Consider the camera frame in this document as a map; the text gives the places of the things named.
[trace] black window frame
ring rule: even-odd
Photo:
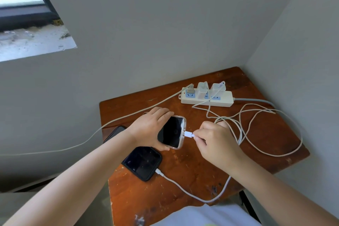
[[[0,31],[10,31],[32,26],[41,27],[60,19],[49,0],[44,4],[0,8]]]

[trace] window sill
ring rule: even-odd
[[[0,62],[77,48],[64,25],[0,33]]]

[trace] wooden tabletop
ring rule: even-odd
[[[147,89],[137,93],[102,101],[100,103],[101,124],[124,115],[154,105],[178,92],[190,83],[197,87],[198,82],[207,81],[209,87],[213,83],[226,82],[226,88],[232,91],[235,98],[265,99],[259,90],[248,79],[239,67],[213,72],[206,75],[174,82],[164,86]],[[229,107],[212,107],[218,115],[231,116],[240,111],[246,102],[235,101]],[[184,116],[187,120],[187,130],[198,129],[206,118],[206,112],[191,108],[192,105],[181,104],[175,96],[163,104],[175,114]],[[245,130],[254,112],[242,113],[241,121]],[[102,130],[103,139],[119,125],[128,127],[142,113],[115,121]],[[298,147],[300,140],[277,114],[259,113],[252,122],[248,138],[262,151],[270,154],[285,154]],[[309,156],[309,151],[303,145],[297,152],[284,157],[272,157],[258,152],[247,141],[241,144],[241,149],[255,162],[271,173],[277,173]],[[192,194],[209,200],[222,190],[228,175],[202,158],[196,143],[191,138],[185,138],[180,150],[161,152],[163,160],[159,169],[170,179],[179,183]],[[115,226],[138,225],[144,220],[144,225],[151,225],[162,220],[171,213],[183,207],[202,206],[203,203],[189,197],[175,184],[154,174],[143,182],[128,169],[120,165],[108,180],[112,204],[112,215]],[[239,192],[243,187],[231,179],[219,201]]]

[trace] blue outlet socket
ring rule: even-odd
[[[195,93],[187,93],[185,94],[186,97],[190,97],[190,98],[195,98]]]

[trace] smartphone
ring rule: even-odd
[[[104,143],[125,129],[126,127],[124,126],[117,127],[108,136]],[[142,181],[148,181],[155,173],[155,170],[159,167],[161,161],[161,154],[154,148],[137,147],[125,158],[121,164]]]
[[[164,127],[159,131],[158,140],[170,148],[179,149],[184,143],[185,130],[185,117],[178,115],[171,116]]]

